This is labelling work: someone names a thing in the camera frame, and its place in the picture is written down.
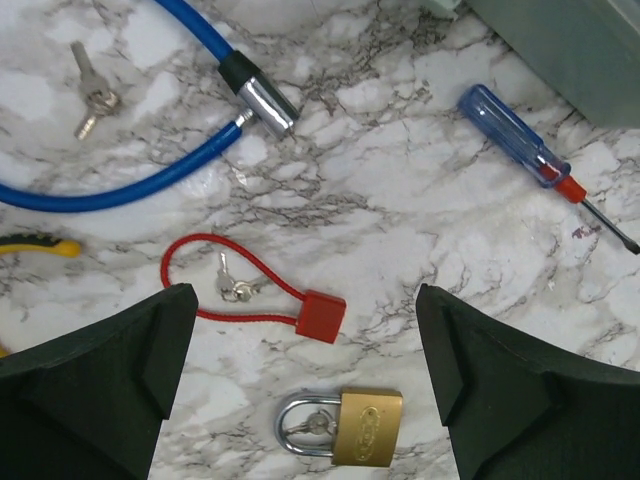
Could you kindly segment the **blue cable lock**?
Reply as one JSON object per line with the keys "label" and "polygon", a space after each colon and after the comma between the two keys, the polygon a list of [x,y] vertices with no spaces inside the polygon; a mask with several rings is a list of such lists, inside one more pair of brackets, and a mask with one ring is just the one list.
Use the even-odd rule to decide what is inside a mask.
{"label": "blue cable lock", "polygon": [[247,109],[201,146],[163,170],[133,184],[91,195],[51,196],[1,186],[1,202],[30,211],[84,213],[127,205],[154,195],[183,180],[214,160],[242,135],[252,118],[261,120],[280,139],[289,134],[299,113],[264,72],[229,42],[185,1],[159,3],[178,20],[218,61],[218,72]]}

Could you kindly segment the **red cable lock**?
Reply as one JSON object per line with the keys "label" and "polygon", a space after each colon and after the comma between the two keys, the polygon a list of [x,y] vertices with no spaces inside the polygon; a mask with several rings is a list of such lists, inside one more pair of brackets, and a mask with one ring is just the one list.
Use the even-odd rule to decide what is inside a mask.
{"label": "red cable lock", "polygon": [[272,313],[242,315],[217,313],[203,308],[197,310],[199,317],[210,321],[235,324],[281,323],[294,327],[295,333],[300,336],[329,344],[336,341],[347,309],[347,302],[344,299],[316,290],[301,291],[294,288],[256,255],[227,237],[213,233],[194,233],[174,241],[165,251],[160,263],[160,280],[163,286],[170,287],[172,285],[170,264],[173,255],[180,248],[193,242],[215,243],[235,251],[263,274],[265,278],[264,285],[273,283],[282,291],[301,302],[301,308],[295,317]]}

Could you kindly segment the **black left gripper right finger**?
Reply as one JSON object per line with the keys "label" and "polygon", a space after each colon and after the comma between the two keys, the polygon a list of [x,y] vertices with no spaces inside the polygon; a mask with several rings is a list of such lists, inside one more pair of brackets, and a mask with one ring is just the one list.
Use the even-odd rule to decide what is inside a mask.
{"label": "black left gripper right finger", "polygon": [[416,315],[460,478],[638,478],[638,372],[553,346],[436,286],[421,286]]}

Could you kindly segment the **brass padlock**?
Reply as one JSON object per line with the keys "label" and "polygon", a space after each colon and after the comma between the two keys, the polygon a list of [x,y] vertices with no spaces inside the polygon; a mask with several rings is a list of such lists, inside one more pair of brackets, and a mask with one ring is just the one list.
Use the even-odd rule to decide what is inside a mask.
{"label": "brass padlock", "polygon": [[[301,391],[284,400],[274,419],[280,446],[297,456],[328,458],[336,466],[390,466],[403,414],[401,392],[344,387],[339,392]],[[286,435],[318,409],[337,422],[333,435]]]}

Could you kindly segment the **small silver key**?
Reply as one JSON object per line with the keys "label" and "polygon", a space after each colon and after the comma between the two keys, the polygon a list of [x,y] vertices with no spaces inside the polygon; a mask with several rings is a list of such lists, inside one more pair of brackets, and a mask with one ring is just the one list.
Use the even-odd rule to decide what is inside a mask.
{"label": "small silver key", "polygon": [[107,79],[96,71],[82,42],[74,41],[70,48],[80,72],[79,91],[87,107],[83,120],[74,132],[76,139],[83,141],[99,119],[118,111],[121,97],[111,89]]}

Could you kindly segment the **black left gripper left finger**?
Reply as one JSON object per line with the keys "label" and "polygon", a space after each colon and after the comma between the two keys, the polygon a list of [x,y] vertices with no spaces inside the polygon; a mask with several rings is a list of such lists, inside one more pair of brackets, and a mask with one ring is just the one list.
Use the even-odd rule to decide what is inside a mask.
{"label": "black left gripper left finger", "polygon": [[145,479],[198,299],[178,284],[1,360],[4,479]]}

